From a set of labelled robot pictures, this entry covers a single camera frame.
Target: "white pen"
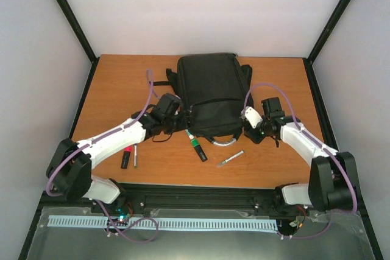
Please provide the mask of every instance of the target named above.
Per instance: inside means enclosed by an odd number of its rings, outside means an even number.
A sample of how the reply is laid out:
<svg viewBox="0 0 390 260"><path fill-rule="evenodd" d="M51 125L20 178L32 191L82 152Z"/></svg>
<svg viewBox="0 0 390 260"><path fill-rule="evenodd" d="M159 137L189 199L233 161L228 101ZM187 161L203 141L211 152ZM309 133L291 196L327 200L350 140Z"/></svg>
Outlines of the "white pen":
<svg viewBox="0 0 390 260"><path fill-rule="evenodd" d="M134 144L134 167L137 167L137 145Z"/></svg>
<svg viewBox="0 0 390 260"><path fill-rule="evenodd" d="M227 158L226 160L224 160L223 162L217 164L217 167L222 167L224 164L226 164L228 161L231 161L232 159L242 155L244 153L244 151L240 151L238 153L236 153L235 155L232 155L230 158Z"/></svg>

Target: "green marker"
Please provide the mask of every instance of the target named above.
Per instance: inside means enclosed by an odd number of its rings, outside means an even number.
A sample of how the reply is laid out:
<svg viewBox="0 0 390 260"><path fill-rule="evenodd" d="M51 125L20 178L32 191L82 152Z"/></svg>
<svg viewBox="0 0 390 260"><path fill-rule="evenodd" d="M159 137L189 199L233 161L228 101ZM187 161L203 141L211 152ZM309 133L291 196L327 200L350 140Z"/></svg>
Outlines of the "green marker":
<svg viewBox="0 0 390 260"><path fill-rule="evenodd" d="M207 160L207 156L205 154L205 152L203 151L203 149L200 147L199 145L199 142L197 141L197 139L195 138L195 136L193 136L189 131L188 129L185 130L189 139L191 140L191 144L193 145L194 147L194 150L196 151L197 155L199 155L199 158L202 160L202 161L206 161Z"/></svg>

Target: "gray floor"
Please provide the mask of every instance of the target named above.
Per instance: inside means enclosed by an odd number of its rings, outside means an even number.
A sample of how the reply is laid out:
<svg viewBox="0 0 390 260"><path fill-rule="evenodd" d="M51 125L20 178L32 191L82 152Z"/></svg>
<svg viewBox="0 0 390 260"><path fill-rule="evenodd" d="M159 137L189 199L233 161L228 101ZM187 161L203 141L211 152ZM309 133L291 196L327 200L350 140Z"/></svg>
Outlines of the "gray floor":
<svg viewBox="0 0 390 260"><path fill-rule="evenodd" d="M361 221L345 215L334 217L335 223L325 234L310 240L281 241L276 234L258 232L161 231L156 240L140 245L121 237L108 238L103 229L45 226L48 214L79 213L68 211L57 209L43 213L28 259L374 259ZM194 213L197 211L191 211L189 217ZM204 212L199 211L199 217L205 217ZM313 234L325 225L307 219L297 236ZM128 235L145 239L152 233L135 230Z"/></svg>

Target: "table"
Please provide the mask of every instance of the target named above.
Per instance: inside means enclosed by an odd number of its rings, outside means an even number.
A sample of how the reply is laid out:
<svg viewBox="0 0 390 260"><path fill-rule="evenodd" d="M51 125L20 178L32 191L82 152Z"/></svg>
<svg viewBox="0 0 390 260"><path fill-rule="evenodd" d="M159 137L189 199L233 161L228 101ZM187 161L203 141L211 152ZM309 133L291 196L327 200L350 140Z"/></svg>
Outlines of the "table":
<svg viewBox="0 0 390 260"><path fill-rule="evenodd" d="M151 68L155 80L166 80L165 69L176 70L180 56L156 55L102 55L85 99L73 140L89 138L124 122L131 114L142 109L147 93L146 69ZM301 58L238 57L240 64L253 67L252 85L270 82L279 86L289 97L296 116L306 128L322 139L319 121ZM159 95L173 93L168 86L155 88ZM288 106L276 90L261 87L254 91L255 107L261 110L260 101L279 96L282 107ZM201 162L185 132L173 134L164 143L151 139L138 145L138 167L133 168L132 158L126 170L120 168L122 152L107 158L93 170L102 178L123 183L179 184L196 186L222 186L231 188L274 188L299 182L306 183L309 167L286 144L275 147L265 139L253 144L245 136L230 147L216 147L203 138L199 142L208 156ZM244 150L244 155L224 167L216 164Z"/></svg>

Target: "red marker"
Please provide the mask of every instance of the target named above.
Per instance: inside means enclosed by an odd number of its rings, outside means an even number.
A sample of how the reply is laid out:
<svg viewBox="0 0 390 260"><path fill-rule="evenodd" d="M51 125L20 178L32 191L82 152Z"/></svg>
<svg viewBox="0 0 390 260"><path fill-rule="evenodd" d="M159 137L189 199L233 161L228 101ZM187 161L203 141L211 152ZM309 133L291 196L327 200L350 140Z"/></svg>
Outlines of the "red marker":
<svg viewBox="0 0 390 260"><path fill-rule="evenodd" d="M129 164L131 153L132 153L132 146L128 146L124 149L121 169L127 169L127 165Z"/></svg>

